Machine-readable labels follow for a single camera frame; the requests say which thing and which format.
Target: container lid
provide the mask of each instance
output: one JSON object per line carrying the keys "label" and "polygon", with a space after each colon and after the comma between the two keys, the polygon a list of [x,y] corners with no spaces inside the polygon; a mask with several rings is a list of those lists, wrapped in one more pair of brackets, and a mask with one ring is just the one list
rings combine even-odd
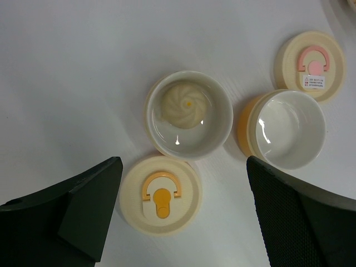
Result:
{"label": "container lid", "polygon": [[128,172],[119,196],[122,214],[133,228],[148,235],[171,235],[197,214],[201,182],[188,163],[154,156]]}
{"label": "container lid", "polygon": [[274,72],[278,88],[299,90],[324,102],[343,85],[346,73],[344,53],[330,35],[304,32],[282,46]]}

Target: pink button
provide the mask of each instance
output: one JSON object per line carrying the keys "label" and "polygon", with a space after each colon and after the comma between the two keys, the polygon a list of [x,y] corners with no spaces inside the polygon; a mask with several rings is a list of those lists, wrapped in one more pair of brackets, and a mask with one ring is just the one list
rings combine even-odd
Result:
{"label": "pink button", "polygon": [[317,60],[313,60],[308,65],[308,71],[310,75],[321,75],[324,71],[324,66]]}

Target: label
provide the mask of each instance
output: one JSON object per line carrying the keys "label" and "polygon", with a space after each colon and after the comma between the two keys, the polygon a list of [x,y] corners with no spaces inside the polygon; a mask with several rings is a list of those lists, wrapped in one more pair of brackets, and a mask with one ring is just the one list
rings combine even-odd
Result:
{"label": "label", "polygon": [[303,75],[303,88],[325,89],[325,76]]}

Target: tabletop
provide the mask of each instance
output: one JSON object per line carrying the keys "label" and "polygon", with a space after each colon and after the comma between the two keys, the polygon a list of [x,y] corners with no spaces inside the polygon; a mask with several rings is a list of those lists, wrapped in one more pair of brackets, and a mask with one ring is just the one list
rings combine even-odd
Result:
{"label": "tabletop", "polygon": [[[328,132],[320,156],[290,173],[356,199],[356,14],[346,0],[1,1],[0,203],[111,156],[122,158],[125,175],[154,154],[144,100],[171,72],[217,79],[236,119],[250,99],[274,89],[280,46],[307,30],[336,38],[348,74],[322,104]],[[131,228],[117,203],[97,266],[269,266],[234,130],[194,164],[203,200],[192,224],[152,238]]]}

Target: dumpling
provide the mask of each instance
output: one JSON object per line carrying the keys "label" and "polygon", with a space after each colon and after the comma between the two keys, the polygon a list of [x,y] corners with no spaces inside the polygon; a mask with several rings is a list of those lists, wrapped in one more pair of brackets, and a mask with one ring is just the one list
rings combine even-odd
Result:
{"label": "dumpling", "polygon": [[162,118],[178,128],[197,126],[204,119],[206,111],[206,96],[193,84],[180,83],[163,95]]}

